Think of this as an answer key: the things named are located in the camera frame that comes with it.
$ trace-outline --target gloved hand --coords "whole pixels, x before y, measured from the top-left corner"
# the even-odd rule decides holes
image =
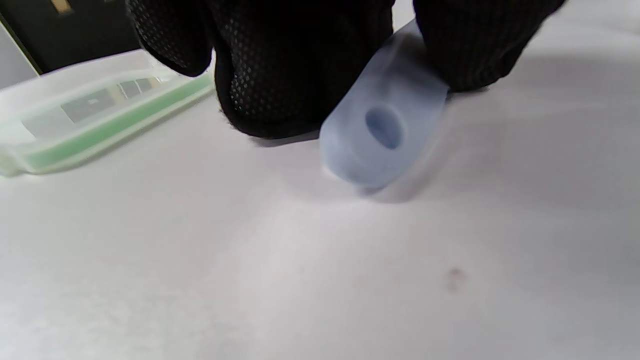
[[[142,46],[201,74],[238,130],[284,138],[318,129],[392,34],[395,0],[128,0]],[[414,0],[431,66],[454,91],[507,75],[564,0]]]

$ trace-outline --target white table surface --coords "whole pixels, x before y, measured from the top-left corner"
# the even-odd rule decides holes
[[[578,1],[378,194],[214,98],[0,179],[0,359],[638,359],[640,37]]]

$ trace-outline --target translucent blue silicone piece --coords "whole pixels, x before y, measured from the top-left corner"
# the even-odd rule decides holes
[[[448,86],[427,66],[415,20],[373,56],[320,131],[325,165],[361,188],[382,188],[420,156]]]

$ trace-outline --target plastic container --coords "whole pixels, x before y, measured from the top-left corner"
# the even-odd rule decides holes
[[[361,188],[382,188],[418,159],[448,86],[426,65],[415,20],[372,57],[320,131],[324,164]]]
[[[39,81],[46,84],[45,78]],[[121,72],[52,97],[35,110],[2,119],[0,175],[74,167],[213,89],[208,73],[192,79],[166,68],[149,68]]]

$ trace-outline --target hole in silicone piece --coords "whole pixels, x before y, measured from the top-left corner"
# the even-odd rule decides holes
[[[397,115],[387,108],[373,108],[365,115],[367,129],[373,137],[390,150],[402,143],[402,126]]]

